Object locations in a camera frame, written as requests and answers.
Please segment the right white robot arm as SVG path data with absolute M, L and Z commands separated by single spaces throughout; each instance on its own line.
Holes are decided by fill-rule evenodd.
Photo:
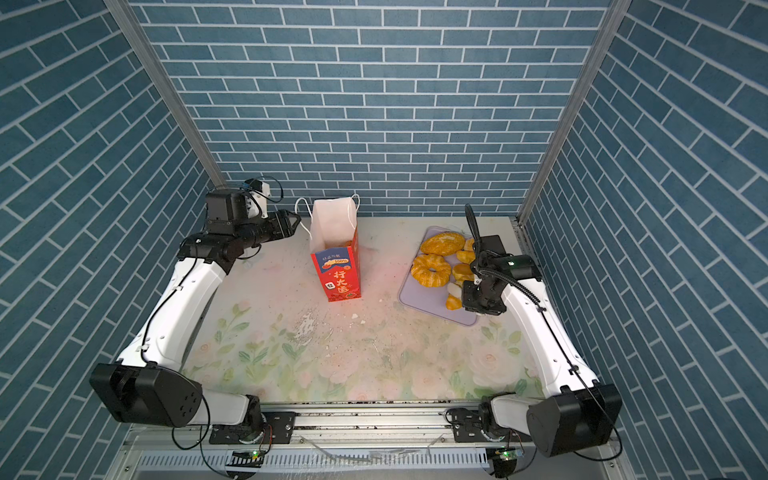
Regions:
M 543 397 L 527 398 L 519 387 L 486 397 L 474 426 L 451 409 L 447 419 L 455 439 L 469 442 L 482 435 L 501 442 L 524 437 L 546 457 L 573 453 L 582 459 L 588 457 L 589 448 L 619 441 L 616 423 L 622 398 L 618 388 L 602 382 L 576 350 L 532 258 L 478 258 L 471 269 L 475 280 L 463 286 L 463 304 L 474 313 L 507 315 L 519 323 Z

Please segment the small yellow egg tart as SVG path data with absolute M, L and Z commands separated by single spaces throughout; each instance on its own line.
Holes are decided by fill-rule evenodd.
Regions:
M 472 272 L 470 265 L 466 263 L 458 263 L 453 266 L 452 274 L 457 283 L 463 283 L 465 281 L 473 282 L 475 275 Z

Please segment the red white paper bag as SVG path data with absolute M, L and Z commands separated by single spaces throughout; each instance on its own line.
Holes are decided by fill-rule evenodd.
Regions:
M 304 205 L 309 226 L 300 226 L 309 234 L 312 263 L 329 302 L 362 297 L 358 255 L 357 213 L 360 196 L 315 200 L 312 204 L 299 198 L 297 214 Z

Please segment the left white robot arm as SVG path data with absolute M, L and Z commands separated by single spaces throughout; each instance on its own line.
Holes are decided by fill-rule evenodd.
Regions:
M 289 238 L 301 218 L 286 210 L 224 230 L 185 238 L 161 299 L 136 338 L 110 363 L 99 363 L 89 383 L 121 423 L 170 428 L 190 425 L 230 430 L 234 442 L 259 442 L 267 421 L 253 395 L 213 391 L 181 369 L 204 311 L 225 277 L 250 248 Z

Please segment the braided wreath bread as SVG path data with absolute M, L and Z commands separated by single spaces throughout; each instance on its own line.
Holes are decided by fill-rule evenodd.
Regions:
M 421 286 L 439 288 L 449 283 L 452 267 L 440 255 L 423 254 L 413 260 L 410 273 Z

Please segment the long seeded bread loaf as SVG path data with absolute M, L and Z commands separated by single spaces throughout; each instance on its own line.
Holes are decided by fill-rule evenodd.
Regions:
M 456 232 L 442 232 L 426 239 L 420 246 L 420 252 L 425 255 L 447 257 L 461 251 L 466 238 Z

